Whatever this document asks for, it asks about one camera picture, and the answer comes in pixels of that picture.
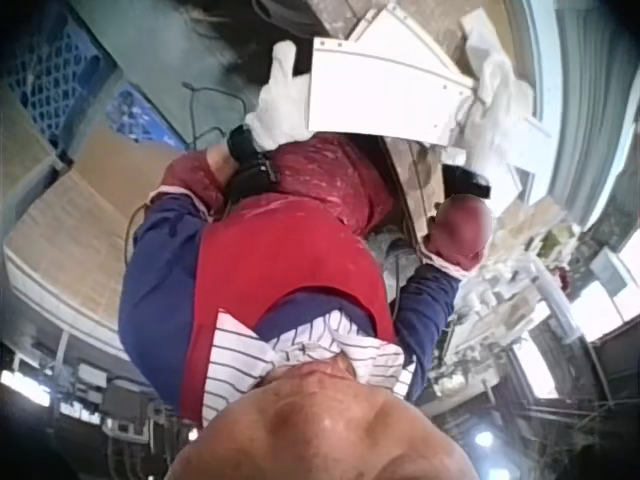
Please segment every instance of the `fist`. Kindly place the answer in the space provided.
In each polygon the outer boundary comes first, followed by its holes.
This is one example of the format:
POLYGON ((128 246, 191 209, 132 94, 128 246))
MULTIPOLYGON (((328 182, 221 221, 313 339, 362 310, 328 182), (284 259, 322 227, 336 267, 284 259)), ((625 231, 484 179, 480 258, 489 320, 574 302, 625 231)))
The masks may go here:
POLYGON ((484 258, 491 236, 491 212, 473 195, 453 195, 428 220, 427 251, 462 270, 470 271, 484 258))

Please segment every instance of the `red vest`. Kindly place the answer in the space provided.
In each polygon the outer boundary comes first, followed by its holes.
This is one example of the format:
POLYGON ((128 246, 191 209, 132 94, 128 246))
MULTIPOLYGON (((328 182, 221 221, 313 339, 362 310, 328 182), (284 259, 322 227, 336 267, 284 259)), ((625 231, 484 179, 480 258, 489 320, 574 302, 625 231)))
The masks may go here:
POLYGON ((184 417, 201 421, 218 311, 253 330, 278 300, 309 287, 350 297, 370 314, 377 337, 395 342, 380 268, 362 240, 314 200, 260 195, 205 229, 182 384, 184 417))

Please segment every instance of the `light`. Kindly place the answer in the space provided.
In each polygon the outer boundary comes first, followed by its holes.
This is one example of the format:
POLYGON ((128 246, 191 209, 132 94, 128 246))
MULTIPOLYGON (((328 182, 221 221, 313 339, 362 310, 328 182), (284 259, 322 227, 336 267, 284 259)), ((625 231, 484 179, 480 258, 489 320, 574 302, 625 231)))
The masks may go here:
POLYGON ((492 468, 488 480, 511 480, 511 474, 506 468, 492 468))
POLYGON ((8 370, 3 370, 0 374, 0 382, 43 407, 48 407, 51 402, 49 389, 47 387, 40 385, 29 377, 25 377, 20 372, 13 373, 8 370))
POLYGON ((198 429, 192 428, 188 435, 189 441, 193 442, 196 438, 198 438, 198 435, 199 435, 198 429))
POLYGON ((480 432, 476 435, 475 441, 481 447, 489 448, 493 445, 493 433, 489 431, 480 432))

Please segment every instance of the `blue long sleeve shirt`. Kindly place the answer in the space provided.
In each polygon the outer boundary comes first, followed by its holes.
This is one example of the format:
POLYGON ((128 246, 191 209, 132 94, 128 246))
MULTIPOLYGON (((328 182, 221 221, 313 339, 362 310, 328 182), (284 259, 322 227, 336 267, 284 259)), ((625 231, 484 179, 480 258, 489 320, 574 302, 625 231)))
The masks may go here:
MULTIPOLYGON (((198 252, 205 227, 206 221, 188 196, 174 194, 157 200, 134 235, 120 299, 119 332, 126 352, 163 401, 176 409, 194 320, 198 252)), ((408 401, 415 401, 427 383, 433 348, 453 312, 458 285, 447 273, 423 265, 400 291, 396 336, 407 363, 416 361, 408 401)), ((333 310, 342 310, 362 332, 374 335, 368 314, 358 306, 316 290, 282 299, 260 320, 255 333, 268 342, 333 310)))

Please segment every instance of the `black watch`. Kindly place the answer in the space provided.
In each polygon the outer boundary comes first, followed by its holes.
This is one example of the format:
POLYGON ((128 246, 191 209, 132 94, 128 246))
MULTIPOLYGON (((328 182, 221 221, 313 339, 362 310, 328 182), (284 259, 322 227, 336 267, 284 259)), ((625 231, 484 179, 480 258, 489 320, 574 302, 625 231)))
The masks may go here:
POLYGON ((227 137, 227 148, 238 165, 254 163, 263 157, 253 143, 253 135, 246 125, 238 125, 227 137))

